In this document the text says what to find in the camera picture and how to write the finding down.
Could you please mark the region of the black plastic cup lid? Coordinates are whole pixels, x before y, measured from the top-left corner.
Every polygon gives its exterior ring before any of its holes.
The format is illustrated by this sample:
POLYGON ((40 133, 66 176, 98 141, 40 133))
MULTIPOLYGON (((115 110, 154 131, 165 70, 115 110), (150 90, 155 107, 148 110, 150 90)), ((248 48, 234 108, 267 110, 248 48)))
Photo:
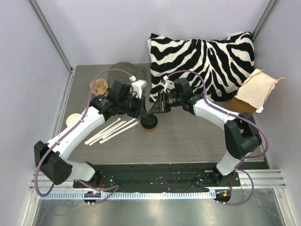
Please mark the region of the black plastic cup lid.
POLYGON ((146 118, 141 118, 141 125, 144 129, 154 129, 158 124, 158 119, 155 115, 149 115, 146 118))

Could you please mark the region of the brown paper coffee cup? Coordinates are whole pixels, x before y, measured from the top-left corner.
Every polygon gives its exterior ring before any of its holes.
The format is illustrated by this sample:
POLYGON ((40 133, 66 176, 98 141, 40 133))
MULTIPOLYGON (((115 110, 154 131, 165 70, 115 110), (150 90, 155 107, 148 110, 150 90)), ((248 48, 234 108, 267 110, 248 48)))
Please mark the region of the brown paper coffee cup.
POLYGON ((155 127, 153 127, 153 126, 152 127, 144 127, 143 129, 146 133, 151 134, 155 131, 156 126, 155 127))

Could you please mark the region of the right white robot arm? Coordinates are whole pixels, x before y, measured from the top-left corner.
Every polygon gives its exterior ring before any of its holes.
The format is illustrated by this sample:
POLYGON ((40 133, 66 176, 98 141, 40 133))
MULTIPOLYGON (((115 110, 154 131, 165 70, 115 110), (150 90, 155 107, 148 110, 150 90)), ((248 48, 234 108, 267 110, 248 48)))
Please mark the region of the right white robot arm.
POLYGON ((213 167, 212 179, 218 186, 225 185, 240 162, 262 144, 259 131, 254 127, 251 114, 242 114, 219 108, 206 101, 200 94, 194 94, 185 78, 174 81, 174 91, 160 91, 150 114, 168 113, 172 107, 202 117, 224 131, 226 153, 213 167))

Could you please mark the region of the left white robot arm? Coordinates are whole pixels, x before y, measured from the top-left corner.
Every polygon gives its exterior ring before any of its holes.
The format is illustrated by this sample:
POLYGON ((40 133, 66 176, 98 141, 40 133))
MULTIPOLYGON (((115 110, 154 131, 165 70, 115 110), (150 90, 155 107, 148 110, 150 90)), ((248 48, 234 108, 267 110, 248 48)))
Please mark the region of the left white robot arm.
POLYGON ((115 81, 107 96, 93 97, 76 122, 46 143, 38 141, 34 145, 37 169, 55 185, 73 178, 83 180, 88 187, 97 187, 100 176, 95 169, 90 164, 71 162, 68 158, 88 134, 116 114, 125 113, 132 118, 149 120, 143 95, 146 86, 145 80, 115 81))

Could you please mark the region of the white paper straw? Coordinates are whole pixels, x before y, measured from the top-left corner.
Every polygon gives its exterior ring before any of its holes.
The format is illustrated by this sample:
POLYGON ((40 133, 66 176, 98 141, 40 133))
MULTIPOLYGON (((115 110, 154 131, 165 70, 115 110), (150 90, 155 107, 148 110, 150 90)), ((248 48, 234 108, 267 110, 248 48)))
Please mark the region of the white paper straw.
POLYGON ((92 136, 90 139, 88 139, 87 141, 85 141, 84 144, 88 145, 89 143, 91 143, 92 141, 94 141, 97 137, 99 137, 102 133, 104 133, 106 130, 108 130, 110 127, 112 127, 113 125, 115 125, 120 120, 121 120, 121 118, 118 118, 113 123, 111 123, 109 126, 105 127, 100 132, 98 132, 97 134, 95 134, 94 136, 92 136))
POLYGON ((122 128, 128 126, 129 124, 131 124, 132 122, 135 122, 135 121, 136 121, 136 119, 131 119, 130 121, 128 121, 128 122, 122 124, 121 126, 116 127, 116 128, 113 129, 112 131, 110 131, 110 132, 104 134, 104 135, 102 136, 102 139, 107 138, 109 135, 113 134, 113 132, 116 132, 116 131, 122 129, 122 128))
POLYGON ((131 124, 131 125, 129 125, 129 126, 123 128, 123 129, 120 130, 120 131, 115 132, 113 135, 108 136, 107 138, 101 140, 99 143, 100 143, 100 144, 103 144, 103 143, 105 143, 106 141, 112 139, 113 137, 119 135, 120 133, 122 133, 122 132, 124 132, 124 131, 130 129, 131 127, 134 127, 134 126, 137 125, 137 124, 139 124, 138 121, 136 121, 135 123, 133 123, 133 124, 131 124))
POLYGON ((91 146, 93 145, 95 142, 97 142, 98 140, 100 140, 101 138, 105 137, 106 135, 108 135, 109 133, 113 132, 114 130, 116 130, 118 127, 120 127, 121 125, 123 125, 124 123, 126 123, 126 121, 122 121, 118 124, 116 124, 115 126, 113 126, 111 129, 109 129, 108 131, 100 134, 96 139, 94 139, 93 141, 89 142, 88 145, 91 146))

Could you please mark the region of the olive green folded cloth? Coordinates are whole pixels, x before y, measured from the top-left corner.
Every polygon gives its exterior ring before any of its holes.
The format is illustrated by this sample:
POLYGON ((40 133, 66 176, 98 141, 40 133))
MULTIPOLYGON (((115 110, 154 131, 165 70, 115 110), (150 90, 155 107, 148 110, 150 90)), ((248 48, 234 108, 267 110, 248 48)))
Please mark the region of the olive green folded cloth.
POLYGON ((114 103, 128 101, 132 95, 130 76, 135 76, 137 80, 145 80, 145 69, 131 63, 116 63, 108 73, 109 93, 107 99, 114 103))

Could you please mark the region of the brown cardboard cup carrier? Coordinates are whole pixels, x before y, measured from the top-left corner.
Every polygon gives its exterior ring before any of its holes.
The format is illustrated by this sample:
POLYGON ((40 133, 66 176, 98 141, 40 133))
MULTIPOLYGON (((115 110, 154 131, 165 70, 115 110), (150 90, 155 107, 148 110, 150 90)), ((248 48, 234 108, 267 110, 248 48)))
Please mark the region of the brown cardboard cup carrier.
POLYGON ((101 95, 106 97, 109 93, 109 86, 105 79, 97 79, 90 83, 90 88, 92 88, 92 94, 95 96, 101 95))

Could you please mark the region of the stacked brown paper cups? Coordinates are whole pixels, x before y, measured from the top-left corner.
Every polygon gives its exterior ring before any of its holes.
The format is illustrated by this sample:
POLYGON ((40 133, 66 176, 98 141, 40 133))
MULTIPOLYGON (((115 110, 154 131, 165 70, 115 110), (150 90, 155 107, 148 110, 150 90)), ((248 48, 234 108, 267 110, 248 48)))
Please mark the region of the stacked brown paper cups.
POLYGON ((67 127, 71 126, 74 122, 76 122, 80 118, 81 118, 81 114, 79 113, 73 113, 69 115, 66 119, 66 126, 67 127))

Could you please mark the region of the zebra print pillow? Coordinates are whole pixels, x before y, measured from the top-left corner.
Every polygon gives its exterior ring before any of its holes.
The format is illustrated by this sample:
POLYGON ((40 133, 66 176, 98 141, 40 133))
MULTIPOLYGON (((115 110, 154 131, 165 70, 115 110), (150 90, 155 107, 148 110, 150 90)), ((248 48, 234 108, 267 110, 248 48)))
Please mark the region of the zebra print pillow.
POLYGON ((193 93, 206 92, 209 101, 231 100, 254 71, 254 44, 251 32, 221 40, 173 40, 152 33, 147 41, 150 56, 151 90, 154 103, 168 76, 168 89, 174 80, 186 78, 193 93))

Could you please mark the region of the brown paper bag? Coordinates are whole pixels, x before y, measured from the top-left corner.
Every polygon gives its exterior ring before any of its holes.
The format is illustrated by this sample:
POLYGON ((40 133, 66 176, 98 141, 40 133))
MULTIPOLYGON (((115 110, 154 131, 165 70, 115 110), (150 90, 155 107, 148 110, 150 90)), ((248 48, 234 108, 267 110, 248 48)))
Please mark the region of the brown paper bag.
POLYGON ((227 107, 229 111, 237 113, 250 113, 254 114, 256 108, 250 104, 252 102, 252 94, 238 94, 236 93, 234 97, 230 100, 230 103, 227 107))

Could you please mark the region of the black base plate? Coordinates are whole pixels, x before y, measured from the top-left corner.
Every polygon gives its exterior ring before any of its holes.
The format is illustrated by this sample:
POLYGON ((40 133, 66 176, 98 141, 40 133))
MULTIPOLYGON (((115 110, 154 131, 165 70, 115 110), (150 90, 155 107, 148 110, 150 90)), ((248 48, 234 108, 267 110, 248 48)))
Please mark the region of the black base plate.
POLYGON ((239 187, 238 173, 221 176, 215 163, 93 165, 86 184, 95 188, 118 185, 119 193, 193 193, 210 188, 239 187))

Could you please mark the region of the cream cloth drawstring bag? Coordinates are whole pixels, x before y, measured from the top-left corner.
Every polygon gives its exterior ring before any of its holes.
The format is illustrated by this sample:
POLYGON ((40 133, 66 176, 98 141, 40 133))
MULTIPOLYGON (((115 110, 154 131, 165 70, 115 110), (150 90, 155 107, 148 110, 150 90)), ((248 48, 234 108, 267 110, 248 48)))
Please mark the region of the cream cloth drawstring bag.
POLYGON ((261 113, 272 91, 287 82, 286 77, 275 79, 266 74, 265 71, 266 69, 255 69, 234 96, 235 99, 247 106, 250 114, 261 113))

